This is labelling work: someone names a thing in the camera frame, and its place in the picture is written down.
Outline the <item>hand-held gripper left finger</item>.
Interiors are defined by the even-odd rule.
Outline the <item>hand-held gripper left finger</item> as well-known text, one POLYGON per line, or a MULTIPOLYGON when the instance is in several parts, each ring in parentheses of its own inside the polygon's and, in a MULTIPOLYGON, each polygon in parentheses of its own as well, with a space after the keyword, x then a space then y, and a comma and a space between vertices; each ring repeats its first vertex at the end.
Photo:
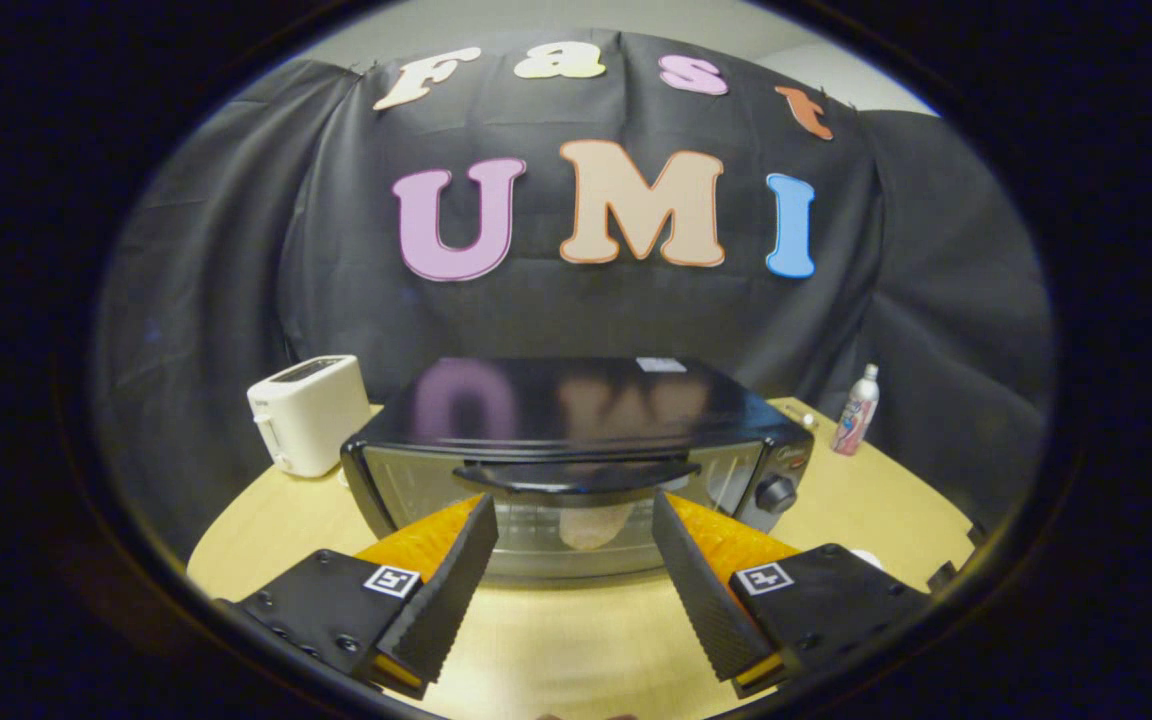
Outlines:
POLYGON ((314 550, 223 606, 339 675, 420 700, 497 539, 493 498, 468 497, 353 555, 314 550))

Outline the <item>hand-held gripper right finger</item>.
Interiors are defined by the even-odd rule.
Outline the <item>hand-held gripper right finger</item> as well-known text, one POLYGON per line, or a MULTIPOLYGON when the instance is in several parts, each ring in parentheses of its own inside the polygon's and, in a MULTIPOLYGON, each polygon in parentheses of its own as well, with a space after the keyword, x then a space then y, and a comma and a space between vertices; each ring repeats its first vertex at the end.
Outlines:
POLYGON ((817 679, 931 602, 841 544, 796 550, 670 492, 652 536, 717 679, 741 698, 817 679))

